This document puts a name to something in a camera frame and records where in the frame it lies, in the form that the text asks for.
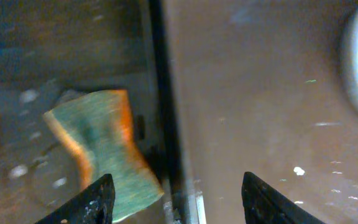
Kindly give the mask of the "green and orange sponge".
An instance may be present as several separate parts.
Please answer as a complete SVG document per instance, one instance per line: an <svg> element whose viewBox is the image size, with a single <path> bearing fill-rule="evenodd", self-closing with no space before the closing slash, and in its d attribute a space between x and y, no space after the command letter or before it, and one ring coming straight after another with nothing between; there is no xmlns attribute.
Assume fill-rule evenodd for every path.
<svg viewBox="0 0 358 224"><path fill-rule="evenodd" d="M116 191L113 223L158 201L158 178L138 150L125 90L94 91L59 103L44 114L54 136L75 159L82 189L111 174Z"/></svg>

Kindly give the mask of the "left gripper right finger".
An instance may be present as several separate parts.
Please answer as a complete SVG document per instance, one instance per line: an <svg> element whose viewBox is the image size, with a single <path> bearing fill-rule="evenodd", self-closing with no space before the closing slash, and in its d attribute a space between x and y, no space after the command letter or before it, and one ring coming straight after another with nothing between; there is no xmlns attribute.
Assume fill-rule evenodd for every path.
<svg viewBox="0 0 358 224"><path fill-rule="evenodd" d="M246 224L324 224L252 172L244 173L241 194Z"/></svg>

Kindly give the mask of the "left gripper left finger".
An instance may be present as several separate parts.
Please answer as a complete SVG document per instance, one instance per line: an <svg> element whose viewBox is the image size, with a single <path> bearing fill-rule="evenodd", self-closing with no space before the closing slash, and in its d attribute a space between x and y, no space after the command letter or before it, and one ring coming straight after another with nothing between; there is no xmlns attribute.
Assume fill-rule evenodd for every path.
<svg viewBox="0 0 358 224"><path fill-rule="evenodd" d="M35 224L111 224L115 201L111 174L104 174Z"/></svg>

